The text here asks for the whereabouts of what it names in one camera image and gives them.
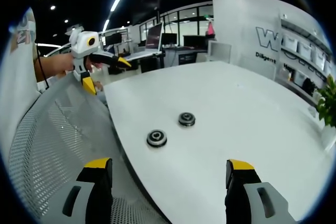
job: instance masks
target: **window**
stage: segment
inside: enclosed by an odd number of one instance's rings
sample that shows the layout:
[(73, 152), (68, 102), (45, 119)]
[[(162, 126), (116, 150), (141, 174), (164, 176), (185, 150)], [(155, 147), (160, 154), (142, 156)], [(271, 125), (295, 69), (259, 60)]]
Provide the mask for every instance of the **window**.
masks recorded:
[(164, 19), (165, 19), (166, 24), (168, 24), (169, 22), (177, 21), (177, 13), (166, 15), (164, 16)]
[(147, 39), (146, 24), (140, 26), (140, 40), (144, 41)]
[(197, 35), (197, 21), (180, 22), (180, 45), (184, 45), (184, 35)]
[(164, 31), (167, 34), (177, 34), (177, 40), (179, 37), (179, 27), (177, 23), (177, 13), (172, 13), (164, 17), (165, 27)]
[(212, 5), (202, 6), (199, 8), (200, 17), (204, 17), (205, 15), (213, 16), (214, 8)]
[(209, 21), (200, 21), (199, 24), (199, 35), (205, 36), (205, 33), (208, 31)]
[(190, 18), (195, 18), (195, 17), (197, 17), (196, 8), (180, 11), (180, 19), (186, 19), (186, 18), (190, 19)]
[(153, 20), (147, 22), (147, 34), (148, 34), (148, 30), (149, 30), (150, 28), (152, 28), (153, 26), (154, 26), (154, 21), (153, 21)]

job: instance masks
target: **cable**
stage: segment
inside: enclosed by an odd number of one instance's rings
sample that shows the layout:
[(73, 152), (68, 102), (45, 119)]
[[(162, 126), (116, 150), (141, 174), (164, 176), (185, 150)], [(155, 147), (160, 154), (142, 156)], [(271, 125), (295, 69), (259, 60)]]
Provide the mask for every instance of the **cable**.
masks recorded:
[(170, 20), (169, 20), (169, 14), (167, 15), (167, 18), (168, 18), (168, 24), (169, 24), (169, 28), (170, 28), (170, 33), (173, 33), (172, 25), (170, 24)]
[(172, 67), (173, 64), (174, 64), (174, 60), (175, 60), (175, 58), (176, 58), (176, 53), (177, 53), (177, 50), (175, 50), (174, 58), (173, 58), (173, 60), (172, 60), (172, 63), (170, 64), (171, 67)]
[(44, 74), (44, 71), (43, 71), (43, 67), (42, 67), (42, 64), (41, 64), (41, 59), (40, 59), (40, 52), (38, 51), (38, 46), (36, 44), (36, 51), (37, 51), (37, 59), (38, 59), (38, 63), (40, 64), (40, 68), (41, 68), (41, 72), (42, 72), (42, 76), (44, 78), (44, 81), (46, 82), (46, 90), (49, 89), (49, 84), (48, 84), (48, 81), (47, 81), (47, 78), (46, 78), (46, 75)]

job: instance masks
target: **office chair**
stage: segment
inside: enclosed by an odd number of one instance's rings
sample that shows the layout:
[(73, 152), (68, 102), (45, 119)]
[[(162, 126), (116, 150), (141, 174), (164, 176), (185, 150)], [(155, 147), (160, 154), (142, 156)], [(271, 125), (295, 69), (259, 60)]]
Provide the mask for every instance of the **office chair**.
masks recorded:
[(210, 61), (230, 63), (231, 45), (209, 40), (208, 56)]

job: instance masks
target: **ceiling light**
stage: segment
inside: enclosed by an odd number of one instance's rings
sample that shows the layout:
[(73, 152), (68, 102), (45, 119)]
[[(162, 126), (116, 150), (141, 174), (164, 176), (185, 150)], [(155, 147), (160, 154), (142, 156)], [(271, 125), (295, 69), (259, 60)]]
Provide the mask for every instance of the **ceiling light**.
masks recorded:
[(37, 43), (36, 44), (38, 47), (57, 47), (60, 48), (61, 46), (59, 45), (53, 45), (53, 44), (45, 44), (45, 43)]
[(107, 28), (107, 25), (109, 24), (109, 22), (110, 22), (109, 19), (107, 19), (107, 20), (105, 21), (103, 31), (106, 31), (106, 28)]
[(121, 0), (115, 0), (112, 7), (111, 7), (111, 12), (114, 12), (114, 10), (116, 9), (117, 5), (119, 4)]

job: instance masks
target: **white shelf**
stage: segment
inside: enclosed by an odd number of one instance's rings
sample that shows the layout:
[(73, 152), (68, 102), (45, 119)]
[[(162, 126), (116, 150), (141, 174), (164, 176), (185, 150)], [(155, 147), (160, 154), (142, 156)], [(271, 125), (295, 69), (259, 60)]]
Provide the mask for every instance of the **white shelf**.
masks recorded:
[(327, 55), (329, 55), (330, 57), (332, 56), (332, 51), (330, 50), (330, 48), (324, 44), (324, 42), (322, 42), (318, 37), (316, 37), (314, 34), (311, 34), (310, 32), (308, 32), (307, 30), (305, 30), (304, 28), (298, 26), (297, 24), (287, 20), (287, 19), (281, 19), (281, 25), (282, 27), (285, 27), (291, 31), (294, 31), (295, 33), (301, 35), (302, 37), (308, 39), (309, 41), (311, 41), (312, 43), (314, 43), (315, 45), (317, 45), (318, 47), (320, 47)]
[(300, 97), (304, 99), (306, 102), (308, 102), (311, 106), (316, 106), (317, 101), (313, 99), (309, 94), (305, 92), (301, 87), (293, 83), (292, 81), (286, 80), (284, 78), (277, 77), (276, 82), (280, 85), (284, 86), (285, 88), (288, 88), (289, 90), (295, 92), (298, 91), (300, 93)]
[(317, 72), (319, 72), (321, 75), (323, 75), (325, 78), (327, 78), (327, 74), (319, 67), (317, 66), (314, 62), (307, 60), (305, 57), (303, 57), (301, 54), (299, 54), (298, 52), (295, 52), (287, 47), (281, 46), (281, 50), (286, 51), (288, 53), (290, 53), (291, 55), (298, 57), (299, 59), (303, 60), (304, 62), (306, 62), (307, 64), (309, 64), (310, 66), (312, 66), (313, 68), (316, 69)]

